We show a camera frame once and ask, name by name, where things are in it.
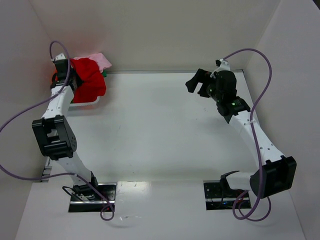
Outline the red t shirt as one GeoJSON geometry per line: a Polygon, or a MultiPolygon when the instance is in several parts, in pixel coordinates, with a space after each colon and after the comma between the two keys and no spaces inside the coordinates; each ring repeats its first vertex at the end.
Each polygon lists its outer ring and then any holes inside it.
{"type": "Polygon", "coordinates": [[[105,95],[107,87],[98,64],[89,58],[70,59],[71,65],[81,80],[77,87],[73,103],[94,102],[97,97],[105,95]]]}

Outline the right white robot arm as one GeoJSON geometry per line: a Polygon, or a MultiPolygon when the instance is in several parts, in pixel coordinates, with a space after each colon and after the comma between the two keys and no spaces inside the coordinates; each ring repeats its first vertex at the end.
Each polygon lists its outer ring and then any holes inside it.
{"type": "Polygon", "coordinates": [[[222,188],[251,191],[261,199],[289,190],[297,162],[275,147],[253,117],[247,102],[237,95],[235,74],[229,70],[209,72],[200,68],[185,85],[188,92],[194,93],[198,84],[201,84],[198,94],[216,102],[217,111],[240,135],[257,164],[254,173],[235,170],[223,174],[222,188]]]}

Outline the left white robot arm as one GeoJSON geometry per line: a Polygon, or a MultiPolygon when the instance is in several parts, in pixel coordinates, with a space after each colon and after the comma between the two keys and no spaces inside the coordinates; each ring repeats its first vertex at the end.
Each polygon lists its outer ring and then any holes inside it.
{"type": "Polygon", "coordinates": [[[97,179],[78,156],[76,136],[66,118],[81,79],[63,54],[56,56],[53,63],[56,69],[50,85],[53,99],[42,117],[32,122],[32,130],[42,155],[57,161],[67,173],[73,173],[73,197],[80,201],[99,200],[97,179]]]}

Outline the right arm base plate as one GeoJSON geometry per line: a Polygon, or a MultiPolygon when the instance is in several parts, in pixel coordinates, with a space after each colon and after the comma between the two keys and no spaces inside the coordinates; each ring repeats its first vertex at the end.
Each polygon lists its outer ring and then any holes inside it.
{"type": "Polygon", "coordinates": [[[204,181],[203,189],[207,211],[231,210],[236,198],[244,192],[240,189],[224,192],[219,181],[204,181]]]}

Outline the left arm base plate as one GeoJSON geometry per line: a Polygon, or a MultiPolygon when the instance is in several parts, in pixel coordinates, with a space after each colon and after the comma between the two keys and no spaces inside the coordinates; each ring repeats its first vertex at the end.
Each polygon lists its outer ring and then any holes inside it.
{"type": "MultiPolygon", "coordinates": [[[[88,196],[80,193],[73,186],[63,186],[62,189],[70,196],[68,207],[69,213],[90,213],[90,212],[112,212],[108,203],[97,195],[95,192],[89,193],[88,196]]],[[[97,190],[110,202],[113,209],[115,209],[116,200],[116,183],[99,183],[97,190]]]]}

